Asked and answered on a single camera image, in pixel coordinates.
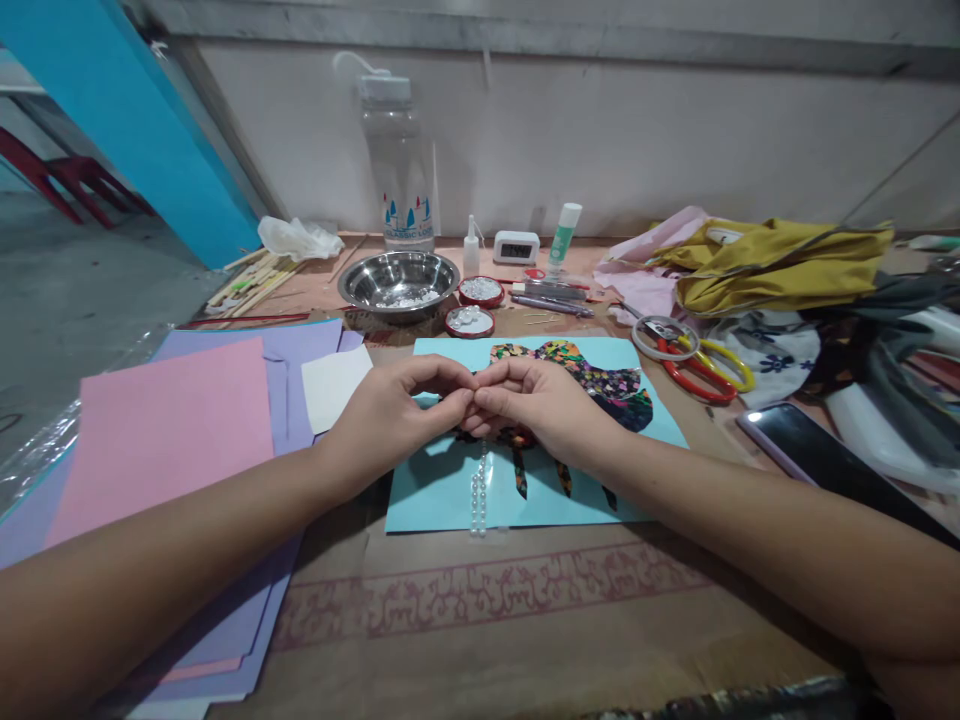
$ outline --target white beads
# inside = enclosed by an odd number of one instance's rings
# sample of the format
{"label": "white beads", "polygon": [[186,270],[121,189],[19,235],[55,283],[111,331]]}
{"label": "white beads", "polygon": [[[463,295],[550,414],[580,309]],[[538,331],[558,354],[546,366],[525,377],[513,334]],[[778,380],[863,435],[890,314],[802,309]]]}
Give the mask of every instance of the white beads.
{"label": "white beads", "polygon": [[470,536],[487,536],[487,441],[480,448],[480,467],[470,480]]}

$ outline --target metal bowl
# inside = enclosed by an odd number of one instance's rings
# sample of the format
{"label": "metal bowl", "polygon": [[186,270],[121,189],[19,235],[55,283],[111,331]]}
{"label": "metal bowl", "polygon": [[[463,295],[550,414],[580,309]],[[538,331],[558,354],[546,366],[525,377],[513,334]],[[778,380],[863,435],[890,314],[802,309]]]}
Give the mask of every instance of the metal bowl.
{"label": "metal bowl", "polygon": [[[433,315],[460,284],[460,271],[433,253],[388,252],[364,258],[340,274],[337,290],[348,303],[383,320],[406,325]],[[439,297],[408,307],[381,307],[416,299],[434,290]]]}

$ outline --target small white clock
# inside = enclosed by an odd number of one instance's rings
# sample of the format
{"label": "small white clock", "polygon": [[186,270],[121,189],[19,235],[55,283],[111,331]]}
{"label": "small white clock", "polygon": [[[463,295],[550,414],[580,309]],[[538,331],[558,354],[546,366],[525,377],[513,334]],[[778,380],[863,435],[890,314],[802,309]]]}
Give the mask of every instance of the small white clock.
{"label": "small white clock", "polygon": [[508,265],[536,265],[540,238],[536,233],[501,230],[493,243],[493,260]]}

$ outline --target purple paper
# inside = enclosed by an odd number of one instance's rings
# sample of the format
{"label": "purple paper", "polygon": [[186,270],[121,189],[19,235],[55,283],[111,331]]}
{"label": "purple paper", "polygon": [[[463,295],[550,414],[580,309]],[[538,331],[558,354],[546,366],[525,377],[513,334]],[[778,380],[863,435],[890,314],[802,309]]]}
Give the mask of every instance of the purple paper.
{"label": "purple paper", "polygon": [[73,468],[76,445],[67,450],[0,523],[0,570],[43,550],[47,531],[60,506],[60,495]]}
{"label": "purple paper", "polygon": [[[277,455],[281,455],[308,447],[313,441],[299,366],[335,352],[343,341],[346,349],[353,349],[362,342],[363,337],[359,333],[343,333],[341,338],[341,329],[342,323],[335,320],[284,328],[217,333],[173,331],[152,361],[221,347],[254,336],[262,337],[265,359],[268,360],[274,449]],[[76,444],[21,501],[15,512],[12,511],[0,523],[0,567],[19,562],[43,548],[47,529],[56,514],[64,483],[70,473],[75,448]],[[291,540],[254,571],[238,580],[141,666],[136,674],[161,674],[171,666],[186,667],[244,656],[240,670],[166,683],[157,687],[150,699],[239,694],[253,690],[298,547],[299,538]],[[205,682],[210,683],[209,689],[203,685]],[[155,693],[160,693],[161,697],[154,697]]]}
{"label": "purple paper", "polygon": [[273,449],[277,455],[285,455],[293,450],[310,447],[313,442],[300,366],[337,352],[342,329],[343,323],[340,320],[329,320],[310,325],[223,332],[173,330],[153,359],[166,360],[178,355],[223,347],[251,337],[263,338],[264,356],[268,360],[267,386],[270,389]]}
{"label": "purple paper", "polygon": [[344,330],[343,334],[340,335],[340,346],[337,348],[337,352],[350,352],[361,345],[363,345],[363,333]]}
{"label": "purple paper", "polygon": [[211,697],[215,695],[240,695],[252,693],[260,677],[260,668],[267,657],[270,647],[270,638],[273,636],[273,627],[280,614],[280,604],[290,584],[290,573],[297,560],[302,534],[289,540],[283,547],[274,553],[276,567],[282,572],[279,579],[270,588],[267,605],[263,611],[263,621],[257,630],[257,637],[249,655],[245,655],[236,672],[207,675],[205,677],[178,680],[177,682],[158,685],[148,695],[138,695],[130,691],[118,691],[108,695],[101,703],[104,707],[136,701],[155,702],[159,700],[185,700],[187,698]]}

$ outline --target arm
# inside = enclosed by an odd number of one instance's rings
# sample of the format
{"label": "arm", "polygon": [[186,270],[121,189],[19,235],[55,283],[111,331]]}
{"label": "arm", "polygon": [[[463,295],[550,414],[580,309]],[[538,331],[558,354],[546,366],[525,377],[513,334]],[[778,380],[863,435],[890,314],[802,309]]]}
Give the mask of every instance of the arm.
{"label": "arm", "polygon": [[[93,702],[284,540],[454,427],[475,385],[437,356],[373,370],[316,446],[0,572],[0,717]],[[424,411],[410,396],[425,391],[447,396]]]}
{"label": "arm", "polygon": [[907,701],[904,717],[940,688],[956,691],[960,555],[952,549],[839,495],[627,432],[559,366],[510,358],[477,380],[465,430],[527,425],[558,460],[860,649],[892,697]]}

